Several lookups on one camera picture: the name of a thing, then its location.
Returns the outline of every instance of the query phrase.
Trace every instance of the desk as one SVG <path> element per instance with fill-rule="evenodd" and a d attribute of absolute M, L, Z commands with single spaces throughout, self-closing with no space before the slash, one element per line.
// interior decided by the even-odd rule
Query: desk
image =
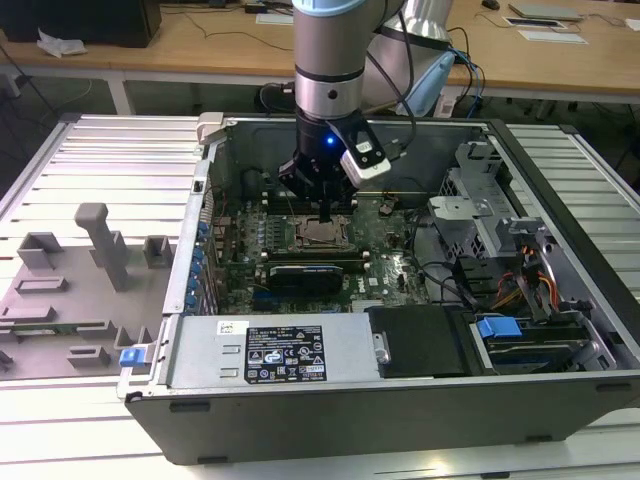
<path fill-rule="evenodd" d="M 449 16 L 449 28 L 461 26 L 469 34 L 473 60 L 486 73 L 485 95 L 640 104 L 640 32 L 590 17 L 579 24 L 580 35 L 588 45 L 530 42 L 517 28 L 498 28 L 486 18 L 475 16 L 483 12 L 497 23 L 503 22 L 502 16 L 514 16 L 507 0 L 502 3 L 500 11 L 491 12 L 482 8 L 479 0 L 454 0 Z M 640 5 L 585 0 L 561 3 L 581 14 L 640 18 Z M 4 46 L 29 75 L 107 81 L 119 114 L 134 112 L 126 89 L 126 82 L 131 80 L 262 85 L 293 78 L 292 51 L 237 33 L 204 39 L 188 17 L 171 14 L 178 9 L 165 10 L 159 32 L 145 49 L 89 45 L 88 54 L 57 59 L 35 44 L 5 42 Z M 208 33 L 247 32 L 281 48 L 293 48 L 290 25 L 257 25 L 255 16 L 242 10 L 189 16 Z M 461 32 L 452 36 L 455 46 L 464 48 Z M 17 72 L 4 63 L 0 64 L 0 73 Z M 454 67 L 443 90 L 441 115 L 450 115 L 446 105 L 461 94 L 467 81 L 467 71 Z"/>

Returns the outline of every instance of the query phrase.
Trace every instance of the black box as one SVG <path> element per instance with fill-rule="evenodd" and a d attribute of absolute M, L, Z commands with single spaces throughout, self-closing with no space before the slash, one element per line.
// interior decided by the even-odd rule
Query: black box
<path fill-rule="evenodd" d="M 35 42 L 40 28 L 65 40 L 143 48 L 161 21 L 158 0 L 0 0 L 11 42 Z"/>

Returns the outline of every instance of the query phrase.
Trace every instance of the motherboard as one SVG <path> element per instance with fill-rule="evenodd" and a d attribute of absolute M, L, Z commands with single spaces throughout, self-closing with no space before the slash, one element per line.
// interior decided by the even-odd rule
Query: motherboard
<path fill-rule="evenodd" d="M 393 198 L 360 196 L 323 223 L 288 198 L 227 211 L 234 213 L 212 220 L 221 314 L 361 312 L 429 301 L 407 257 L 410 211 L 396 209 Z"/>

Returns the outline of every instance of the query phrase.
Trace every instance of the blue plastic latch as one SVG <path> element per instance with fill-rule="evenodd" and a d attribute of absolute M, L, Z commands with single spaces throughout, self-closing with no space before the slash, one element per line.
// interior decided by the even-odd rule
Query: blue plastic latch
<path fill-rule="evenodd" d="M 125 348 L 120 354 L 121 367 L 144 367 L 144 347 Z"/>
<path fill-rule="evenodd" d="M 482 338 L 521 337 L 522 332 L 514 317 L 484 317 L 478 322 Z"/>

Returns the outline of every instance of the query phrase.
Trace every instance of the blue ring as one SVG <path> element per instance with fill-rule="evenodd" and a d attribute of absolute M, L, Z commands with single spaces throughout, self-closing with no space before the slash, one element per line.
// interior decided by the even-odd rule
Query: blue ring
<path fill-rule="evenodd" d="M 293 6 L 312 17 L 333 17 L 362 5 L 366 0 L 293 0 Z"/>

